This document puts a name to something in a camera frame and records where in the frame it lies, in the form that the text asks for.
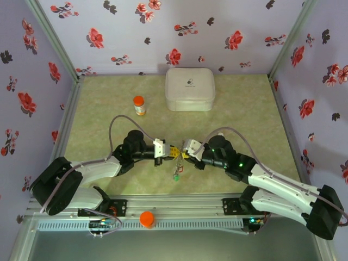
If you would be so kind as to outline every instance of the white storage box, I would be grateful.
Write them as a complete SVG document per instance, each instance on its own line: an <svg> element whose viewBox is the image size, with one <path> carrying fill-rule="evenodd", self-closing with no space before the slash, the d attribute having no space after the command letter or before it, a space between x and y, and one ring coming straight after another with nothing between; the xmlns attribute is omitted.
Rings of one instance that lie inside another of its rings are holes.
<svg viewBox="0 0 348 261"><path fill-rule="evenodd" d="M206 68L171 68L165 79L167 107L175 111L207 111L215 99L214 75Z"/></svg>

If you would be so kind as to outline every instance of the wall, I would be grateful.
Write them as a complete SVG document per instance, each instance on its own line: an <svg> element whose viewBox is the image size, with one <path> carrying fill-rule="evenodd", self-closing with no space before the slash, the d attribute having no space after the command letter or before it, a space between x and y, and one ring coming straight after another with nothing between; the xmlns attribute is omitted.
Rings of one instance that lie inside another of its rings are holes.
<svg viewBox="0 0 348 261"><path fill-rule="evenodd" d="M8 260L28 188L48 165L72 79L25 2L0 3L0 259Z"/></svg>
<svg viewBox="0 0 348 261"><path fill-rule="evenodd" d="M268 73L303 1L39 0L79 74Z"/></svg>
<svg viewBox="0 0 348 261"><path fill-rule="evenodd" d="M348 52L345 0L318 1L275 75L277 99L292 125L311 182L334 187L348 210ZM346 260L348 228L334 244Z"/></svg>

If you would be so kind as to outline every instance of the cable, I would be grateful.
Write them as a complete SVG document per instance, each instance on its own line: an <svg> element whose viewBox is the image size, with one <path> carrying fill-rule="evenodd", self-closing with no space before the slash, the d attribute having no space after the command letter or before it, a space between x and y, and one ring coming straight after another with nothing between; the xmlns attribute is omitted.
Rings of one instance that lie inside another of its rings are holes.
<svg viewBox="0 0 348 261"><path fill-rule="evenodd" d="M134 123L137 128L139 130L141 130L141 132L147 136L150 140L154 141L154 138L150 137L134 120L132 120L130 117L126 116L126 115L117 115L115 116L112 120L111 120L111 123L110 123L110 126L109 126L109 142L110 142L110 153L109 155L104 158L104 159L96 159L96 160L91 160L91 161L86 161L84 163L80 163L74 167L72 167L71 169L69 169L63 176L62 178L60 179L60 181L58 182L58 184L55 186L55 188L53 189L52 193L50 194L50 196L48 197L48 199L46 200L46 202L42 205L42 208L40 210L40 213L43 213L48 204L51 202L52 198L54 197L55 193L57 193L59 187L61 186L61 184L63 183L63 181L66 179L67 175L69 175L72 171L74 171L75 169L78 169L79 167L81 167L82 165L83 166L86 166L86 165L90 165L90 164L94 164L94 163L102 163L102 162L105 162L107 161L108 159L111 158L112 154L113 154L113 141L112 141L112 138L111 138L111 128L113 126L113 123L114 121L119 118L119 117L123 117L123 118L126 118L128 120L130 120L132 123Z"/></svg>
<svg viewBox="0 0 348 261"><path fill-rule="evenodd" d="M110 231L107 231L107 232L104 232L104 233L99 233L99 234L93 234L92 232L91 232L91 230L89 230L89 232L93 235L93 236L95 236L95 237L103 237L104 235L108 235L108 234L111 234L111 233L114 233L114 232L116 232L116 231L118 231L118 230L120 230L121 228L122 228L122 221L118 218L118 217L116 217L116 216L111 216L111 215L109 215L109 214L106 214L106 213L103 213L103 212L99 212L99 211L96 211L96 210L93 210L93 209L89 209L89 208L83 208L84 210L86 210L86 211L89 211L89 212L92 212L92 213L94 213L94 214L97 214L97 215L101 215L101 216L107 216L108 218L111 218L111 219L114 219L115 220L115 224L116 224L116 221L120 224L120 226L119 227L116 227L115 229L113 229L113 230L110 230Z"/></svg>
<svg viewBox="0 0 348 261"><path fill-rule="evenodd" d="M247 140L245 139L245 137L239 132L237 131L236 129L234 128L231 128L231 127L221 127L221 128L218 128L214 131L212 131L206 138L205 140L202 142L201 146L198 148L198 150L194 153L194 155L197 155L199 153L199 151L203 148L204 144L207 143L207 141L213 137L216 133L218 133L219 131L222 131L222 130L228 130L228 131L232 131L234 132L235 134L237 134L243 141L244 143L246 144L246 146L248 147L249 151L251 152L252 156L254 157L255 161L257 162L257 164L259 164L259 166L261 167L261 169L263 169L263 171L265 171L268 175L270 175L271 178L276 178L277 180L295 188L295 189L299 189L300 191L305 191L302 187L296 185L296 184L293 184L289 181L286 181L285 179L281 178L281 177L277 177L275 175L273 175L272 172L270 172L261 162L260 160L257 158L256 154L254 153L253 149L251 148L249 142L247 142ZM330 205L331 207L333 207L335 210L337 210L339 213L341 213L345 218L346 218L346 222L344 224L339 224L338 226L339 227L346 227L348 226L348 214L346 214L342 209L340 209L339 207L337 207L335 204L333 204L331 201L327 200L326 198L322 197L322 196L319 196L311 191L309 191L309 189L306 191L307 194L311 195L311 196L314 196L322 201L324 201L325 203L327 203L328 205Z"/></svg>

